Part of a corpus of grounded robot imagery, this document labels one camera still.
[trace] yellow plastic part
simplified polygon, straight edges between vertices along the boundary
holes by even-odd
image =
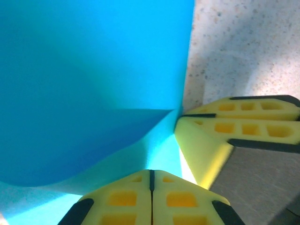
[[[273,98],[231,100],[230,97],[226,97],[185,114],[202,113],[217,114],[217,118],[294,121],[300,116],[300,108]]]
[[[212,201],[222,196],[165,171],[155,171],[153,225],[224,225]]]
[[[197,182],[209,189],[233,146],[229,139],[300,143],[300,121],[182,117],[175,137]]]
[[[83,196],[94,204],[82,225],[150,225],[149,176],[143,170]]]

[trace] curved blue sheet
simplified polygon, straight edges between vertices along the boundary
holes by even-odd
[[[193,5],[2,1],[0,181],[64,180],[180,108]]]

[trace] speckled concrete floor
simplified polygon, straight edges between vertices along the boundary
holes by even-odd
[[[300,98],[300,1],[196,0],[184,109],[271,94]]]
[[[300,1],[196,0],[184,110],[228,96],[275,94],[300,99]],[[291,157],[237,151],[212,190],[247,225],[267,225],[300,191],[300,165]],[[267,180],[278,179],[274,171],[282,175],[277,185]]]

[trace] speckled floor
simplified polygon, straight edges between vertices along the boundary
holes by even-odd
[[[300,1],[196,0],[184,110],[228,96],[275,94],[300,99]],[[269,224],[300,191],[300,165],[289,163],[299,155],[279,155],[237,151],[212,187],[247,225]],[[277,185],[267,180],[278,180],[280,171]]]
[[[196,0],[184,109],[227,96],[300,98],[300,1]]]

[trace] gray floor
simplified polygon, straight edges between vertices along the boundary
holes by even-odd
[[[300,154],[236,148],[211,191],[246,225],[268,225],[300,192]]]

